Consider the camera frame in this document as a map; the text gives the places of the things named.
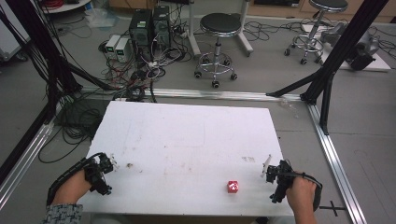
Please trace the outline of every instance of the chair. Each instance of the chair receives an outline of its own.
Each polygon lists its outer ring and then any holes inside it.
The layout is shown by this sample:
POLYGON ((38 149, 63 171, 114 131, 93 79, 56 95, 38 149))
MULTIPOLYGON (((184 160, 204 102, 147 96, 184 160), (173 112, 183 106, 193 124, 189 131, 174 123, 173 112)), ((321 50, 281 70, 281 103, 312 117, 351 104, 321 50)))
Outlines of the chair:
POLYGON ((285 50, 285 56, 290 55, 290 48, 295 49, 296 47, 304 51, 304 57, 300 60, 300 64, 306 64, 306 56, 308 53, 316 53, 318 57, 315 59, 315 63, 319 63, 321 55, 323 54, 323 43, 315 38, 315 34, 318 31, 321 20, 325 12, 343 12, 347 9, 347 1, 345 0, 309 0, 312 7, 319 9, 318 19, 312 27, 309 35, 298 35, 293 38, 293 42, 285 50))
POLYGON ((241 31, 241 22, 235 16, 225 13, 212 13, 202 17, 200 22, 201 29, 206 35, 217 36, 215 52, 209 52, 201 55, 198 65, 195 68, 194 75, 196 78, 202 76, 202 72, 212 74, 212 87, 218 88, 219 82, 217 76, 231 73, 231 80, 237 79, 237 74, 233 70, 231 58, 220 52, 220 38, 238 35, 241 31))

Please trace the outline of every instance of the human hand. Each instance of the human hand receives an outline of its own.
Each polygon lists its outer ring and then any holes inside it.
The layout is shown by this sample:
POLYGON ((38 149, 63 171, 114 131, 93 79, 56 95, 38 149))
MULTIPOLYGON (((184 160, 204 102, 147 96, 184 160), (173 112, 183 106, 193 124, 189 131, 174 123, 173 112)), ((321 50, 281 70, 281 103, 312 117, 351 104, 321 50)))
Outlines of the human hand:
POLYGON ((313 206, 316 187, 315 183, 307 179, 295 177, 292 186, 286 190, 297 224, 316 223, 313 206))
POLYGON ((80 170, 56 191, 52 204, 77 203, 78 199, 84 196, 90 188, 91 184, 85 180, 84 170, 80 170))

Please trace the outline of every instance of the computer tower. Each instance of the computer tower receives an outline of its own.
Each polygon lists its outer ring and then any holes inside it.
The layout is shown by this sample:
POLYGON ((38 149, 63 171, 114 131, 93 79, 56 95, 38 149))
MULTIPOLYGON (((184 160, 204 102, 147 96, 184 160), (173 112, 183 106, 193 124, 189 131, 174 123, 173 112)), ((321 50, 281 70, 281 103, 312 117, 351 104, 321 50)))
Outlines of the computer tower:
POLYGON ((150 9, 136 9, 129 25, 129 34, 131 36, 134 56, 138 62, 143 54, 147 60, 151 61, 151 49, 154 49, 153 37, 154 27, 152 22, 152 12, 150 9))
POLYGON ((169 20, 169 6, 156 6, 153 12, 154 35, 157 49, 171 47, 171 27, 169 20))

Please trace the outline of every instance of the round stool seat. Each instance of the round stool seat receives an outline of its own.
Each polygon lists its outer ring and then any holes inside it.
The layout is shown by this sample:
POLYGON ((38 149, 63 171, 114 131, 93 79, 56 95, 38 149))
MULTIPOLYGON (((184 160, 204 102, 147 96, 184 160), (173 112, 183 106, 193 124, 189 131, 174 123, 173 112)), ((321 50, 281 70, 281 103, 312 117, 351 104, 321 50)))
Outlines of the round stool seat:
POLYGON ((346 0, 309 0, 312 7, 328 12, 343 12, 347 9, 346 0))
POLYGON ((229 14, 212 13, 202 17, 201 29, 210 35, 234 36, 241 30, 241 22, 229 14))

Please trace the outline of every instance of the small sticker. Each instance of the small sticker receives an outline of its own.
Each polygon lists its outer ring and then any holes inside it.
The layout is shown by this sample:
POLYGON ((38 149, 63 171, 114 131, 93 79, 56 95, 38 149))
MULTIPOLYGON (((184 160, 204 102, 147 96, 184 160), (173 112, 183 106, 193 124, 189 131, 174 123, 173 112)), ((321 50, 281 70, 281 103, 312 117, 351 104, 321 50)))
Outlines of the small sticker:
POLYGON ((145 21, 141 21, 137 24, 137 27, 146 27, 146 22, 145 21))

